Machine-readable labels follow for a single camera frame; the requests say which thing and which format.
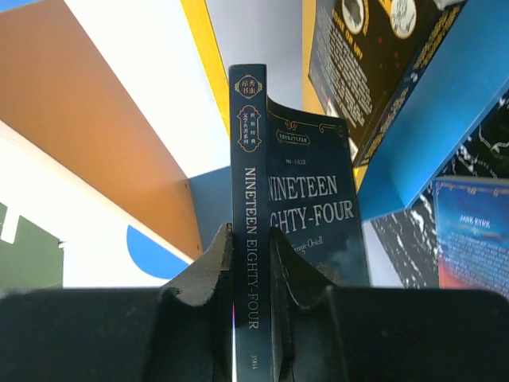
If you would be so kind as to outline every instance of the blue book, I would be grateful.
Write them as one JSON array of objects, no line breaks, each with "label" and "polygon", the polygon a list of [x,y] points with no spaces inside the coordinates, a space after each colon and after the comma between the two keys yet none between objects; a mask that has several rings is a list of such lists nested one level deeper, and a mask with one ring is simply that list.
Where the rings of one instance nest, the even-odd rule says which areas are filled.
[{"label": "blue book", "polygon": [[264,64],[231,66],[229,83],[237,376],[279,380],[270,227],[334,283],[369,286],[348,129],[268,98]]},{"label": "blue book", "polygon": [[440,287],[509,298],[509,180],[439,177],[433,188]]}]

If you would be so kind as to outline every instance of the black and white marble cover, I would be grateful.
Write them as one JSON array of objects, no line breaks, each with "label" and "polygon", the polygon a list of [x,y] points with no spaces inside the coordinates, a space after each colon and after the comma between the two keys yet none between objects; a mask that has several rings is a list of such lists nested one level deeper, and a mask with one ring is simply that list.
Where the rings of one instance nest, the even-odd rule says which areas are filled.
[{"label": "black and white marble cover", "polygon": [[[509,92],[439,175],[509,178]],[[431,186],[405,211],[372,221],[405,287],[438,287],[437,231]]]}]

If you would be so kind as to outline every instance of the dark blue book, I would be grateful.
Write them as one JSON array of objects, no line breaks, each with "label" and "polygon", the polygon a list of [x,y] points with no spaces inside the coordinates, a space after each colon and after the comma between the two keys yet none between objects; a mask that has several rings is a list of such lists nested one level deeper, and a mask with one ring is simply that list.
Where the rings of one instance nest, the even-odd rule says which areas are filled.
[{"label": "dark blue book", "polygon": [[237,375],[278,380],[270,227],[334,283],[369,286],[348,129],[269,99],[265,65],[233,65],[229,81]]}]

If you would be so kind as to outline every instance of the book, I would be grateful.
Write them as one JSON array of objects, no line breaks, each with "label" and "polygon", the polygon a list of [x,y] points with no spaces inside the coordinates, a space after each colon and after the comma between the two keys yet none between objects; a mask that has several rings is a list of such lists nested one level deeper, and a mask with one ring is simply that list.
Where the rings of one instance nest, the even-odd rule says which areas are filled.
[{"label": "book", "polygon": [[239,380],[273,380],[269,230],[338,285],[369,286],[344,119],[267,96],[264,64],[229,69]]},{"label": "book", "polygon": [[460,14],[461,0],[316,0],[309,79],[368,165]]},{"label": "book", "polygon": [[509,298],[509,180],[439,177],[433,191],[440,287]]}]

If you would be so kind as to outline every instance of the circular illustration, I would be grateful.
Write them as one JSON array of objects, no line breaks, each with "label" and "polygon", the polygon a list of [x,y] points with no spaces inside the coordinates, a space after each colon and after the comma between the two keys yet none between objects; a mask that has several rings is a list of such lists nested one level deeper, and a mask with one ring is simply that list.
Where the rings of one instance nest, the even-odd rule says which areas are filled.
[{"label": "circular illustration", "polygon": [[399,38],[408,38],[415,29],[417,9],[414,0],[393,0],[390,4],[390,26]]},{"label": "circular illustration", "polygon": [[357,34],[364,24],[364,4],[362,0],[343,0],[343,19],[348,30]]}]

